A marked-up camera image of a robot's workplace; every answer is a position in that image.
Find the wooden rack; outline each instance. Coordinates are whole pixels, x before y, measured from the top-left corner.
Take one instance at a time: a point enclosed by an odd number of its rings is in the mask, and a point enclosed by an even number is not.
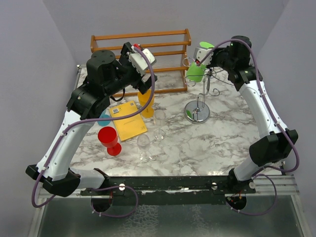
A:
[[[183,41],[176,42],[159,42],[159,43],[143,43],[141,44],[143,48],[152,48],[152,47],[169,47],[169,46],[182,46],[182,50],[177,51],[164,51],[164,52],[154,52],[154,56],[167,56],[167,55],[181,55],[181,65],[179,67],[159,67],[154,68],[154,73],[164,73],[164,72],[174,72],[179,71],[181,74],[181,79],[183,87],[173,88],[173,89],[161,89],[155,90],[155,93],[171,93],[171,92],[181,92],[187,91],[187,85],[185,84],[184,76],[185,70],[188,70],[189,67],[183,66],[182,61],[187,57],[187,46],[191,45],[191,36],[188,29],[181,31],[163,31],[163,32],[149,32],[149,33],[134,33],[134,34],[124,34],[124,35],[111,35],[111,36],[91,36],[91,52],[97,50],[121,50],[122,45],[120,46],[109,46],[109,47],[99,47],[98,41],[100,40],[116,40],[116,39],[128,39],[128,38],[138,38],[138,37],[159,37],[159,36],[172,36],[172,35],[184,35]],[[125,95],[137,95],[137,92],[129,92]],[[115,97],[121,97],[122,94],[116,94]]]

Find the gray wall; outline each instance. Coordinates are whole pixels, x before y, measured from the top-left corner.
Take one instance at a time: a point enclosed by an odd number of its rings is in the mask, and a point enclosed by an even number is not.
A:
[[[0,32],[0,236],[26,237],[34,181],[25,169],[59,128],[76,64],[41,0],[2,0]]]
[[[287,0],[43,0],[76,62],[90,58],[91,35],[189,28],[200,41],[251,38],[259,52]]]
[[[290,0],[259,53],[259,67],[279,115],[299,134],[295,177],[316,236],[316,1]],[[294,166],[294,154],[287,161]]]

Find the yellow plastic glass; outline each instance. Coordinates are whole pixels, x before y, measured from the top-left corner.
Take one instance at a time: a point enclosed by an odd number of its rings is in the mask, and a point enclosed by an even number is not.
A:
[[[140,92],[137,93],[138,101],[139,101],[139,104],[141,106],[144,106],[146,104],[146,102],[149,100],[151,92],[152,92],[152,90],[149,89],[145,94],[142,94]],[[154,104],[154,98],[155,98],[155,95],[153,96],[153,98],[152,98],[150,104],[147,106],[147,108],[141,113],[141,115],[144,118],[151,118],[152,116],[154,116],[154,109],[152,108],[152,106]]]

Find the red plastic goblet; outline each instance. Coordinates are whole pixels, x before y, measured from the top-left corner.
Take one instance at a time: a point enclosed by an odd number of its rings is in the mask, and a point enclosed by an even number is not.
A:
[[[118,143],[118,135],[114,128],[102,128],[98,133],[98,139],[107,148],[109,155],[115,157],[122,151],[122,146]]]

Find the green cup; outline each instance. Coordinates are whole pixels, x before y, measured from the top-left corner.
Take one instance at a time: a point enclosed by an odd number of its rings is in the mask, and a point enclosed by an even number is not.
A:
[[[200,42],[199,45],[202,48],[214,48],[214,45],[208,42]],[[205,74],[205,69],[206,66],[203,64],[198,67],[196,63],[192,63],[187,71],[187,79],[195,82],[201,82]]]
[[[195,82],[201,82],[205,74],[205,68],[205,65],[201,65],[199,67],[196,63],[192,63],[187,71],[187,79]]]

